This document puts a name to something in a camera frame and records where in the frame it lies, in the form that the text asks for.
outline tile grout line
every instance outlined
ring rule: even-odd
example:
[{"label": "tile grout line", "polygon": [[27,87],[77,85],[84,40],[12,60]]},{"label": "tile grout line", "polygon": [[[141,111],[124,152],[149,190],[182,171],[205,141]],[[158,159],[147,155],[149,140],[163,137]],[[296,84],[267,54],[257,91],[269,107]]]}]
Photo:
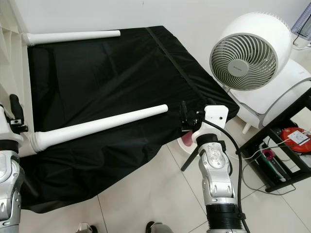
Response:
[{"label": "tile grout line", "polygon": [[204,223],[202,223],[201,225],[199,225],[199,226],[197,226],[196,228],[192,229],[192,230],[191,230],[191,231],[189,231],[188,233],[193,232],[195,229],[197,229],[197,228],[201,227],[203,224],[205,224],[205,223],[207,223],[207,222],[208,222],[208,221],[205,221]]},{"label": "tile grout line", "polygon": [[[171,152],[170,148],[169,148],[168,146],[167,146],[167,148],[169,149],[169,151],[170,151],[170,153],[171,153],[171,155],[172,155],[173,159],[175,160],[175,157],[173,156],[173,153]],[[201,209],[202,209],[202,211],[203,211],[203,213],[204,213],[204,215],[205,215],[205,211],[204,211],[204,209],[203,209],[203,207],[202,207],[201,203],[199,202],[199,200],[198,200],[198,198],[197,198],[196,194],[194,193],[193,189],[191,188],[191,186],[190,186],[190,184],[189,184],[188,180],[186,179],[186,177],[185,177],[184,173],[181,171],[180,167],[179,167],[179,171],[181,172],[181,174],[183,174],[183,177],[185,178],[185,180],[186,180],[187,184],[189,185],[189,187],[190,187],[190,189],[191,189],[192,193],[194,194],[194,196],[195,196],[196,200],[198,201],[198,203],[199,203],[199,205],[200,205],[200,207],[201,207]]]},{"label": "tile grout line", "polygon": [[261,189],[262,187],[265,187],[266,185],[264,184],[263,186],[261,186],[260,188],[258,188],[257,190],[253,190],[253,192],[251,192],[250,194],[248,194],[247,196],[243,197],[241,200],[245,199],[246,197],[252,195],[253,193],[257,192],[259,189]]},{"label": "tile grout line", "polygon": [[225,130],[228,132],[228,134],[230,134],[231,135],[231,137],[233,137],[234,138],[234,140],[236,141],[236,143],[238,144],[238,146],[239,146],[239,148],[241,147],[241,144],[237,141],[237,139],[235,138],[235,136],[233,136],[233,134],[229,131],[229,129],[227,129],[226,127],[225,127]]},{"label": "tile grout line", "polygon": [[101,202],[100,202],[100,200],[99,200],[98,195],[97,195],[97,199],[98,199],[99,207],[100,207],[101,212],[102,212],[102,216],[103,216],[103,220],[104,220],[104,224],[105,224],[106,232],[108,233],[107,225],[106,225],[105,218],[104,218],[103,209],[102,209]]},{"label": "tile grout line", "polygon": [[292,209],[292,207],[290,206],[290,204],[285,200],[285,198],[283,197],[283,195],[281,195],[281,197],[283,198],[283,200],[286,202],[286,204],[288,204],[288,206],[290,207],[290,209],[295,213],[295,215],[299,218],[299,220],[302,222],[302,224],[307,228],[307,230],[311,233],[311,231],[309,230],[309,228],[305,225],[305,223],[301,220],[301,218],[298,216],[298,214],[295,212],[295,210]]}]

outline white floor tile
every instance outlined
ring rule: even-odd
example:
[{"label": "white floor tile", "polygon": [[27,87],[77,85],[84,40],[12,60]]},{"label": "white floor tile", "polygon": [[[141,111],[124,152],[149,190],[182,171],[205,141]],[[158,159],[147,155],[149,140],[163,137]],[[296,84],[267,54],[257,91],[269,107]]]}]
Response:
[{"label": "white floor tile", "polygon": [[301,109],[301,111],[297,113],[295,116],[293,116],[291,120],[295,122],[299,126],[299,128],[309,130],[311,128],[310,117],[311,111],[305,107]]},{"label": "white floor tile", "polygon": [[[256,191],[242,200],[242,209],[251,233],[310,233],[281,196]],[[310,219],[308,208],[305,210],[305,218]]]},{"label": "white floor tile", "polygon": [[99,194],[109,233],[141,233],[149,221],[161,221],[176,233],[188,233],[206,221],[168,147],[155,158]]},{"label": "white floor tile", "polygon": [[[303,181],[294,184],[296,190],[284,194],[282,197],[295,211],[298,217],[303,221],[303,223],[311,231],[311,221],[310,221],[310,209],[311,209],[311,178],[307,178]],[[292,190],[292,186],[287,186],[285,188],[279,189],[278,192],[283,194]]]},{"label": "white floor tile", "polygon": [[201,226],[191,231],[190,233],[206,233],[207,230],[208,230],[208,223],[205,222]]},{"label": "white floor tile", "polygon": [[292,172],[297,172],[299,170],[300,170],[300,168],[298,166],[294,166],[294,167],[291,168]]},{"label": "white floor tile", "polygon": [[29,210],[21,211],[21,233],[74,233],[80,222],[97,227],[99,233],[106,233],[106,227],[97,196],[45,214]]},{"label": "white floor tile", "polygon": [[245,122],[241,120],[238,116],[228,121],[225,125],[225,128],[228,132],[234,136],[237,140],[237,143],[242,146],[245,142],[251,139],[256,133],[259,132],[259,129],[251,127],[246,134],[242,133],[242,130],[245,126]]},{"label": "white floor tile", "polygon": [[[235,154],[235,149],[231,141],[227,138],[226,135],[222,135],[219,140],[224,140],[226,143],[227,154],[230,154],[234,157],[237,157]],[[177,161],[177,164],[179,167],[182,167],[184,162],[188,159],[189,155],[185,153],[179,146],[177,140],[174,140],[167,144],[170,151],[172,152],[175,160]],[[231,180],[234,185],[234,189],[237,193],[238,188],[238,171],[239,171],[239,161],[233,158],[230,158],[230,161],[232,163],[233,167],[233,173],[231,175]],[[184,172],[184,175],[191,186],[193,192],[195,193],[196,197],[198,198],[202,208],[205,211],[205,204],[204,204],[204,198],[203,198],[203,191],[202,191],[202,174],[198,166],[199,163],[199,157],[197,157],[190,166],[186,169]],[[264,183],[261,181],[261,179],[257,176],[257,174],[250,168],[249,166],[244,171],[244,179],[247,182],[247,184],[252,188],[260,188],[264,185]],[[242,195],[241,197],[244,198],[247,195],[251,194],[253,190],[247,188],[244,183],[242,183],[241,186]]]}]

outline white furniture leg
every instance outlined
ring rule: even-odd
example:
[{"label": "white furniture leg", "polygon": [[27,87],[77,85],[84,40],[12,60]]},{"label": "white furniture leg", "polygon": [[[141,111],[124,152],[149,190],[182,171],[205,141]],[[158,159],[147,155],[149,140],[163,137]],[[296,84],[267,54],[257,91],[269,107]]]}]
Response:
[{"label": "white furniture leg", "polygon": [[251,127],[252,127],[251,124],[246,123],[246,125],[244,126],[244,129],[242,130],[242,133],[246,134],[248,132],[249,128],[251,128]]}]

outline black fabric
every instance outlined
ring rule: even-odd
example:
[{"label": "black fabric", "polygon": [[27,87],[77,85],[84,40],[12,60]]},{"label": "black fabric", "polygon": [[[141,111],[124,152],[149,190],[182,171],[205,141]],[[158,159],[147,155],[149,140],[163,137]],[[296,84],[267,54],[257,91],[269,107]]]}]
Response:
[{"label": "black fabric", "polygon": [[229,108],[228,119],[236,115],[236,103],[169,31],[148,30],[28,48],[35,131],[160,104],[169,111],[22,158],[24,209],[44,213],[92,198],[146,164],[182,135],[182,100],[196,110],[212,98]]}]

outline fan grille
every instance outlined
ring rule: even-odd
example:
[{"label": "fan grille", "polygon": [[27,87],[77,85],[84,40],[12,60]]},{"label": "fan grille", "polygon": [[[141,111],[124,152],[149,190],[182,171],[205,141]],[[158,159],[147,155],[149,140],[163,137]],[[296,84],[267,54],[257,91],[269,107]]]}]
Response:
[{"label": "fan grille", "polygon": [[257,12],[254,12],[254,14],[265,14],[265,15],[272,16],[272,17],[278,19],[279,21],[281,21],[281,22],[287,27],[288,32],[289,32],[289,33],[292,33],[290,27],[288,26],[288,24],[287,24],[280,16],[271,14],[271,13],[269,13],[269,12],[258,12],[258,11],[257,11]]},{"label": "fan grille", "polygon": [[[243,61],[248,70],[232,75],[228,65]],[[251,35],[234,35],[220,41],[211,55],[211,68],[222,84],[236,90],[253,90],[269,82],[276,71],[274,51],[264,41]]]}]

